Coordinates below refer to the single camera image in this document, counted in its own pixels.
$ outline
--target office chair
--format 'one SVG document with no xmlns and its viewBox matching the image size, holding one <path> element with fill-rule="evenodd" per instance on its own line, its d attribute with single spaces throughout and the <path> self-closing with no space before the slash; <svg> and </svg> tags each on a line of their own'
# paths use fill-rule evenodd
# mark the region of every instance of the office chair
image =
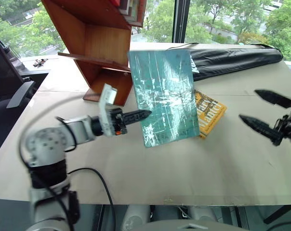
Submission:
<svg viewBox="0 0 291 231">
<path fill-rule="evenodd" d="M 22 79 L 0 44 L 0 147 L 30 99 L 26 98 L 35 82 Z"/>
</svg>

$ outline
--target book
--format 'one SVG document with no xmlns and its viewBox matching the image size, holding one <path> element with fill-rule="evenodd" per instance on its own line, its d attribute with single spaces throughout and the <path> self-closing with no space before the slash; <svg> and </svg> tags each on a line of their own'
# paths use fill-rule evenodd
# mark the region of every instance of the book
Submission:
<svg viewBox="0 0 291 231">
<path fill-rule="evenodd" d="M 129 7 L 130 7 L 130 0 L 120 1 L 119 11 L 121 14 L 128 15 Z"/>
<path fill-rule="evenodd" d="M 112 5 L 119 7 L 120 6 L 120 0 L 110 0 Z"/>
<path fill-rule="evenodd" d="M 200 137 L 205 139 L 224 115 L 227 107 L 197 90 L 195 91 L 195 99 Z"/>
<path fill-rule="evenodd" d="M 139 0 L 133 0 L 132 7 L 129 8 L 128 15 L 124 15 L 126 21 L 136 21 L 138 14 Z"/>
<path fill-rule="evenodd" d="M 146 0 L 139 0 L 138 14 L 136 21 L 128 21 L 132 26 L 143 27 L 146 12 Z"/>
</svg>

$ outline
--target tree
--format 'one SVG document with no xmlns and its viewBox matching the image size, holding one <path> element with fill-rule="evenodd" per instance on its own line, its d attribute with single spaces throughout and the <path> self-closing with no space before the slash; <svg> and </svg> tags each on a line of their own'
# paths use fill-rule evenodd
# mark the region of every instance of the tree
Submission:
<svg viewBox="0 0 291 231">
<path fill-rule="evenodd" d="M 185 42 L 210 43 L 212 35 L 200 24 L 206 21 L 204 9 L 197 4 L 191 4 L 188 12 Z"/>
<path fill-rule="evenodd" d="M 0 18 L 4 21 L 22 12 L 34 9 L 40 0 L 0 0 Z"/>
<path fill-rule="evenodd" d="M 211 20 L 207 20 L 205 22 L 212 25 Z M 215 29 L 223 29 L 230 32 L 234 32 L 233 26 L 231 26 L 230 24 L 224 23 L 222 18 L 220 20 L 216 20 L 212 26 L 215 27 Z"/>
<path fill-rule="evenodd" d="M 156 0 L 147 0 L 145 8 L 144 28 L 149 30 L 149 15 L 153 12 L 154 6 L 157 4 Z"/>
<path fill-rule="evenodd" d="M 234 40 L 230 36 L 223 37 L 222 35 L 220 35 L 220 33 L 213 36 L 213 41 L 221 44 L 234 44 Z"/>
<path fill-rule="evenodd" d="M 65 47 L 45 8 L 41 3 L 38 6 L 41 10 L 35 13 L 31 24 L 11 26 L 0 19 L 0 40 L 21 56 L 39 55 L 46 47 L 56 46 L 59 51 Z"/>
<path fill-rule="evenodd" d="M 22 29 L 20 27 L 11 26 L 8 22 L 0 19 L 0 39 L 1 41 L 15 48 L 18 52 L 19 47 L 22 46 L 23 40 L 20 36 L 22 34 Z"/>
<path fill-rule="evenodd" d="M 26 32 L 24 45 L 28 49 L 30 48 L 33 55 L 38 55 L 42 48 L 49 46 L 56 46 L 59 51 L 63 51 L 65 48 L 44 7 L 34 14 L 31 24 L 22 28 Z"/>
<path fill-rule="evenodd" d="M 173 25 L 173 0 L 162 0 L 148 16 L 148 30 L 145 31 L 149 41 L 171 42 Z"/>
<path fill-rule="evenodd" d="M 207 13 L 213 15 L 211 25 L 214 25 L 215 19 L 225 11 L 229 11 L 233 6 L 233 0 L 199 0 L 199 4 L 204 6 L 204 10 Z"/>
<path fill-rule="evenodd" d="M 265 20 L 263 7 L 270 5 L 271 0 L 238 0 L 235 3 L 235 19 L 231 21 L 235 31 L 256 33 Z"/>
<path fill-rule="evenodd" d="M 239 35 L 238 42 L 242 42 L 244 44 L 254 44 L 254 43 L 262 43 L 267 44 L 266 37 L 250 32 L 243 32 Z"/>
<path fill-rule="evenodd" d="M 286 60 L 291 61 L 291 0 L 270 13 L 266 22 L 268 43 L 281 50 Z"/>
<path fill-rule="evenodd" d="M 173 0 L 162 0 L 154 7 L 148 16 L 148 30 L 146 30 L 147 26 L 143 29 L 148 41 L 171 42 L 173 11 Z M 186 27 L 186 42 L 206 43 L 211 40 L 211 35 L 199 25 L 203 22 L 203 17 L 203 8 L 191 4 Z"/>
</svg>

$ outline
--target white table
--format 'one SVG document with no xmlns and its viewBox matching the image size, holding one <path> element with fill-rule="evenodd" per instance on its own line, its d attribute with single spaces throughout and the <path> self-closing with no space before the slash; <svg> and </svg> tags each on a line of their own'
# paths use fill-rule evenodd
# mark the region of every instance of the white table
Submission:
<svg viewBox="0 0 291 231">
<path fill-rule="evenodd" d="M 174 44 L 132 43 L 131 49 L 166 49 Z M 269 89 L 291 97 L 291 71 L 284 62 L 195 82 L 195 88 L 225 104 L 225 116 L 206 140 L 189 138 L 145 148 L 140 124 L 128 134 L 99 137 L 67 154 L 68 170 L 94 167 L 104 176 L 115 204 L 281 205 L 291 204 L 291 143 L 279 147 L 246 126 L 245 114 L 274 125 L 289 113 L 253 91 Z M 28 200 L 29 176 L 17 155 L 17 138 L 27 121 L 51 104 L 80 95 L 43 117 L 33 129 L 57 125 L 55 116 L 97 115 L 97 103 L 81 99 L 88 89 L 70 59 L 60 58 L 0 149 L 0 199 Z M 133 90 L 123 107 L 136 110 Z M 86 204 L 108 204 L 97 176 L 72 177 Z"/>
</svg>

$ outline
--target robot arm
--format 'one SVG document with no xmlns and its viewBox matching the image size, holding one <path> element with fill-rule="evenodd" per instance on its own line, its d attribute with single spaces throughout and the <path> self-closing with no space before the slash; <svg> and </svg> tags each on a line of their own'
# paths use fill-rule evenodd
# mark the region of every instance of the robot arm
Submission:
<svg viewBox="0 0 291 231">
<path fill-rule="evenodd" d="M 100 116 L 59 118 L 59 127 L 44 128 L 26 139 L 26 149 L 30 153 L 27 164 L 32 181 L 29 194 L 34 223 L 27 231 L 72 231 L 72 224 L 79 219 L 77 193 L 69 190 L 65 152 L 93 141 L 97 136 L 125 134 L 126 125 L 151 114 L 146 110 L 125 114 L 120 108 L 106 110 L 106 105 L 113 103 L 115 96 L 116 89 L 105 85 L 99 102 Z"/>
</svg>

